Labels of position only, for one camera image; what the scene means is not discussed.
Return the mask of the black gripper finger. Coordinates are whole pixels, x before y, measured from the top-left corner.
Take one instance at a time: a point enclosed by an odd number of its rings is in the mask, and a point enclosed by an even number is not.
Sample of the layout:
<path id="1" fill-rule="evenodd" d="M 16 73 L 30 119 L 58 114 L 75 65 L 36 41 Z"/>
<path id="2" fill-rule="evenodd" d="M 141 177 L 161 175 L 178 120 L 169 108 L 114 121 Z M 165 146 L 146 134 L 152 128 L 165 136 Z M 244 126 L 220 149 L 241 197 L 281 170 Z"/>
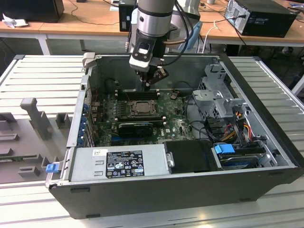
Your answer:
<path id="1" fill-rule="evenodd" d="M 151 71 L 148 72 L 141 72 L 141 81 L 142 81 L 142 91 L 149 91 L 150 90 L 150 80 L 152 78 Z"/>
<path id="2" fill-rule="evenodd" d="M 164 68 L 156 68 L 156 69 L 150 69 L 148 71 L 148 84 L 151 86 L 166 77 L 169 76 L 169 73 Z"/>

